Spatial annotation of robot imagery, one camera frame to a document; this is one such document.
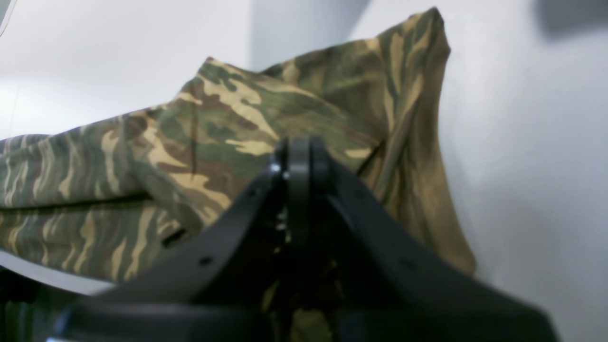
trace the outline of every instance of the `camouflage jacket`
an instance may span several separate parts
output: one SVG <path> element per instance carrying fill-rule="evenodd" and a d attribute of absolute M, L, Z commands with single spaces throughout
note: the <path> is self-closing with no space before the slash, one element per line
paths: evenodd
<path fill-rule="evenodd" d="M 448 55 L 431 9 L 259 73 L 209 58 L 171 102 L 1 141 L 0 248 L 125 281 L 208 228 L 279 139 L 316 135 L 408 232 L 472 274 L 438 143 Z"/>

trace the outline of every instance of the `white wall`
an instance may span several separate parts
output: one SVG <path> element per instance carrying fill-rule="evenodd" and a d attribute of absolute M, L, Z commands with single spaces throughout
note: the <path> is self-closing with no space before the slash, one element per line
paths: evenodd
<path fill-rule="evenodd" d="M 433 5 L 452 46 L 441 148 L 479 278 L 546 308 L 564 341 L 606 341 L 604 0 L 19 0 L 0 138 L 163 102 L 208 55 L 260 69 Z"/>
<path fill-rule="evenodd" d="M 0 138 L 170 100 L 205 58 L 249 62 L 251 0 L 18 0 L 0 37 Z"/>

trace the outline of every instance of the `black plastic part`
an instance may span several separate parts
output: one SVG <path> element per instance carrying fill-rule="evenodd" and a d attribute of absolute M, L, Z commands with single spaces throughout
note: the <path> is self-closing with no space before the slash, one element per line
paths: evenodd
<path fill-rule="evenodd" d="M 341 342 L 555 341 L 547 320 L 534 312 L 354 311 L 338 334 Z"/>
<path fill-rule="evenodd" d="M 79 305 L 62 314 L 55 330 L 66 340 L 86 342 L 267 342 L 274 337 L 261 313 L 179 304 Z"/>
<path fill-rule="evenodd" d="M 275 226 L 285 206 L 290 245 Z M 309 296 L 328 256 L 350 310 L 337 322 L 339 341 L 556 341 L 541 311 L 461 274 L 409 236 L 319 138 L 282 141 L 213 227 L 133 281 L 77 303 L 55 333 L 82 342 L 111 341 L 96 339 L 104 333 L 116 341 L 254 341 L 270 336 L 256 309 L 279 277 L 284 338 L 291 291 Z"/>
<path fill-rule="evenodd" d="M 287 166 L 287 226 L 293 248 L 304 249 L 308 246 L 310 165 L 308 139 L 294 139 L 289 147 Z"/>

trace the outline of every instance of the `camouflage clothing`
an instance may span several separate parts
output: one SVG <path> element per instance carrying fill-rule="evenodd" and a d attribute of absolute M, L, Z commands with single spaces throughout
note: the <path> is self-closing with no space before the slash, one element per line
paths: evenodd
<path fill-rule="evenodd" d="M 163 105 L 0 142 L 0 248 L 127 280 L 209 227 L 282 137 L 321 136 L 423 244 L 467 274 L 437 135 L 449 46 L 436 9 L 254 73 L 209 58 Z"/>

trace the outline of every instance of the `hole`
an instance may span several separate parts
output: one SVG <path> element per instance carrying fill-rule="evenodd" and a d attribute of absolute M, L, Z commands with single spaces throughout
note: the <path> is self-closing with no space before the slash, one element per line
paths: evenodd
<path fill-rule="evenodd" d="M 200 266 L 207 266 L 207 265 L 208 265 L 208 264 L 210 264 L 212 261 L 213 261 L 213 258 L 212 258 L 212 257 L 207 256 L 207 257 L 204 257 L 204 258 L 202 258 L 201 260 L 199 260 L 199 261 L 198 261 L 198 264 L 199 264 Z"/>
<path fill-rule="evenodd" d="M 399 259 L 399 263 L 401 264 L 401 266 L 407 268 L 410 271 L 415 271 L 417 268 L 416 264 L 413 261 L 408 260 L 406 258 Z"/>

